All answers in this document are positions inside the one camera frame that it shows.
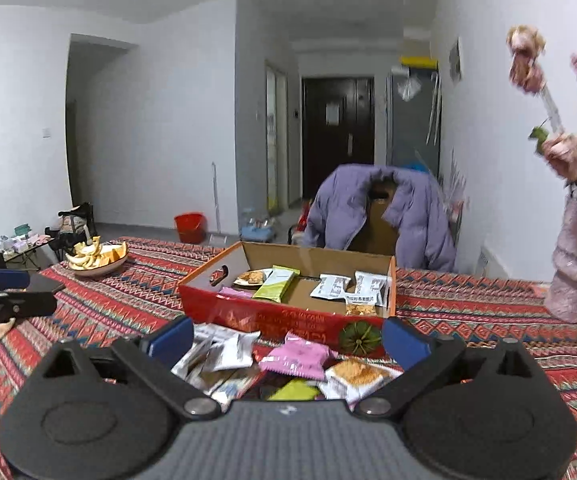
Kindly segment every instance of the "purple jacket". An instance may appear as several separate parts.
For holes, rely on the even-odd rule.
[[[321,184],[308,215],[303,245],[346,250],[366,222],[366,197],[375,180],[397,183],[382,218],[399,230],[398,267],[452,271],[455,246],[431,176],[390,166],[347,164]]]

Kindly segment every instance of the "white wall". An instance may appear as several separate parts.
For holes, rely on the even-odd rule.
[[[139,42],[133,25],[98,14],[0,6],[0,235],[26,222],[43,231],[72,205],[64,135],[71,33]]]
[[[297,57],[282,31],[252,0],[237,0],[235,45],[237,203],[240,210],[263,212],[267,209],[266,63],[288,78],[288,201],[301,197],[300,124],[294,115],[300,92]]]
[[[210,0],[142,25],[139,48],[91,80],[78,122],[96,220],[173,227],[200,211],[216,230],[215,161],[222,231],[237,232],[235,9]]]
[[[577,0],[439,0],[431,50],[443,79],[441,168],[451,151],[467,179],[457,267],[473,269],[484,240],[512,277],[549,280],[561,225],[563,182],[534,155],[527,136],[546,118],[538,98],[508,82],[505,44],[512,25],[537,26],[546,38],[540,58],[567,129],[577,132]],[[449,77],[448,52],[463,41],[463,81]]]
[[[428,43],[405,41],[398,52],[302,52],[301,77],[369,76],[375,78],[375,163],[386,163],[386,82],[401,54],[428,56]]]

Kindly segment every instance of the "gray floor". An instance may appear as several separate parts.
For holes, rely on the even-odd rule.
[[[292,208],[284,211],[282,214],[276,217],[276,237],[274,243],[285,244],[288,240],[288,229],[290,226],[297,223],[299,216],[301,215],[301,208]],[[136,238],[152,238],[153,240],[162,240],[165,242],[178,242],[180,238],[175,229],[166,229],[163,227],[146,227],[139,225],[122,225],[122,224],[103,224],[96,223],[98,234],[102,237],[102,240],[113,240],[115,238],[120,238],[122,236],[130,236]],[[218,240],[217,237],[213,237],[212,240],[207,238],[204,241],[206,245],[214,246],[229,246],[235,243],[239,239],[236,235],[227,235],[225,240]]]

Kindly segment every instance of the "red box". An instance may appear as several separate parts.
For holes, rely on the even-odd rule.
[[[284,294],[283,303],[232,298],[219,293],[222,286],[232,286],[241,273],[273,265],[300,270],[300,276],[291,282]],[[343,301],[310,297],[323,273],[353,277],[349,288],[352,291],[356,270],[389,276],[383,317],[346,316]],[[379,342],[383,318],[395,315],[395,258],[238,242],[182,279],[178,290],[184,311],[193,322],[216,323],[245,332],[260,330],[264,339],[277,342],[283,341],[290,331],[341,353],[379,358],[384,356]]]

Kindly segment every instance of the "green snack package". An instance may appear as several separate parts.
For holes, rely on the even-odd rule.
[[[281,303],[282,295],[295,276],[299,276],[299,270],[273,265],[272,272],[252,297]]]
[[[316,386],[309,386],[304,379],[293,379],[278,389],[268,400],[313,400],[319,395]]]

